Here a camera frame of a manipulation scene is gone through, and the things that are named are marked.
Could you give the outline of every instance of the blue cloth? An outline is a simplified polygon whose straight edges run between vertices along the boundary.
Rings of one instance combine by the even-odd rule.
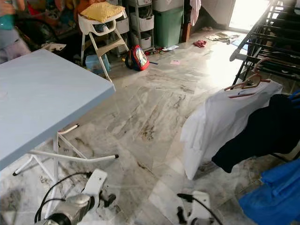
[[[262,173],[264,185],[243,196],[244,213],[259,225],[300,221],[300,159]]]

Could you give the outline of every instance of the wooden hanger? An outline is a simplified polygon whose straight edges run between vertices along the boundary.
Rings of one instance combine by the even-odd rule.
[[[270,60],[270,59],[269,58],[263,58],[263,59],[259,60],[258,63],[256,63],[256,65],[253,68],[253,72],[255,72],[255,73],[253,75],[251,75],[250,77],[248,77],[246,81],[244,81],[242,83],[238,83],[238,84],[232,85],[232,86],[229,86],[229,87],[225,88],[224,90],[233,89],[233,88],[238,87],[238,86],[241,86],[240,87],[241,89],[249,89],[249,88],[255,88],[255,87],[257,87],[260,84],[260,82],[268,82],[269,83],[270,80],[262,79],[262,76],[259,75],[259,72],[257,70],[258,66],[262,62],[267,61],[267,60]],[[257,83],[255,83],[254,85],[248,85],[249,82],[251,81],[251,79],[253,79],[254,77],[258,77],[259,81]],[[238,97],[250,96],[250,95],[253,95],[253,94],[255,94],[255,92],[254,93],[244,94],[244,95],[230,96],[229,98],[238,98]]]

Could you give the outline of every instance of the yellow cushion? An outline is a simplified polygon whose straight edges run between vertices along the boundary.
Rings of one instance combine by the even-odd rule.
[[[104,1],[90,5],[81,12],[81,15],[104,23],[109,17],[119,14],[124,9],[122,6],[115,6]]]

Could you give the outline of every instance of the red item on floor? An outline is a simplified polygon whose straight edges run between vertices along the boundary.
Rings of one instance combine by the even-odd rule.
[[[204,48],[206,45],[206,41],[204,40],[199,40],[193,43],[195,46],[199,47],[199,48]]]

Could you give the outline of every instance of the red backpack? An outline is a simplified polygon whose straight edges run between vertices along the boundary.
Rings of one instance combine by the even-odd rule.
[[[139,45],[130,49],[125,59],[125,64],[129,69],[137,71],[145,70],[149,66],[149,60]]]

